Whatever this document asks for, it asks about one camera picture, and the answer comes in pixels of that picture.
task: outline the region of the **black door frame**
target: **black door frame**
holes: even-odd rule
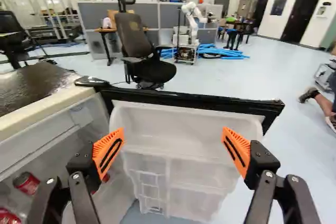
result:
[[[284,34],[285,34],[285,31],[286,31],[286,28],[287,28],[288,24],[289,24],[290,21],[291,21],[291,16],[293,16],[294,12],[296,12],[296,8],[295,8],[295,7],[296,7],[297,2],[298,2],[298,0],[295,0],[294,5],[293,5],[293,8],[292,8],[292,10],[291,10],[291,12],[290,12],[290,15],[289,15],[289,17],[288,17],[288,20],[287,20],[287,22],[286,22],[285,28],[284,28],[283,31],[282,31],[282,34],[281,34],[281,37],[280,37],[280,41],[287,42],[287,43],[291,43],[291,42],[289,42],[289,41],[284,41]],[[306,30],[307,30],[307,27],[308,27],[308,25],[309,25],[309,23],[310,23],[311,17],[310,17],[310,19],[309,19],[309,22],[308,22],[306,28],[304,29],[304,31],[303,31],[303,33],[302,33],[301,39],[302,39],[302,37],[304,36],[304,34],[305,34]]]
[[[158,105],[168,105],[202,110],[226,111],[243,114],[264,116],[261,123],[263,135],[268,131],[273,121],[282,112],[285,104],[277,100],[246,100],[231,97],[218,97],[214,95],[187,94],[156,90],[137,90],[116,88],[110,86],[95,87],[100,92],[111,114],[114,106],[112,100],[140,102]]]

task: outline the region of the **door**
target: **door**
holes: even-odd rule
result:
[[[267,5],[267,1],[268,0],[258,0],[257,1],[257,5],[256,5],[256,10],[253,14],[253,19],[254,21],[254,27],[259,27],[262,17],[264,16],[264,12],[266,9],[266,5]]]
[[[300,43],[319,0],[296,0],[281,41]]]
[[[252,3],[252,0],[240,0],[238,10],[237,10],[237,16],[247,18],[248,13],[251,9],[251,3]]]
[[[227,16],[227,11],[229,9],[230,0],[215,0],[215,5],[222,5],[222,16],[221,18],[224,18]]]

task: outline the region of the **chair seat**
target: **chair seat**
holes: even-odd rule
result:
[[[176,74],[176,66],[164,61],[145,60],[132,65],[134,76],[145,81],[165,83]]]

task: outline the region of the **office chair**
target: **office chair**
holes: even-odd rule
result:
[[[126,4],[134,3],[135,0],[118,0],[119,13],[115,16],[126,82],[132,79],[138,89],[163,88],[176,74],[175,65],[160,60],[162,49],[170,47],[153,46],[143,31],[140,16],[126,12]]]
[[[35,50],[36,45],[39,44],[26,33],[13,12],[0,10],[0,33],[5,34],[17,31],[19,34],[10,36],[5,45],[0,45],[0,49],[3,50],[8,57],[15,57],[15,61],[24,61],[27,66],[28,63],[26,60],[29,59],[28,52]],[[44,48],[41,47],[41,49],[47,56]]]

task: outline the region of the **person's leg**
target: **person's leg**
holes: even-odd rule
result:
[[[325,98],[317,88],[309,88],[303,95],[299,97],[300,103],[305,103],[308,99],[313,98],[317,101],[318,105],[321,107],[325,116],[331,116],[335,113],[332,112],[333,103]]]
[[[336,72],[328,78],[329,86],[334,92],[334,102],[329,101],[320,92],[312,87],[299,97],[299,102],[305,103],[309,98],[314,98],[324,112],[327,125],[336,133]]]
[[[335,115],[336,113],[332,112],[333,103],[325,98],[323,95],[318,94],[314,97],[317,101],[318,105],[321,107],[322,111],[324,112],[325,116]]]

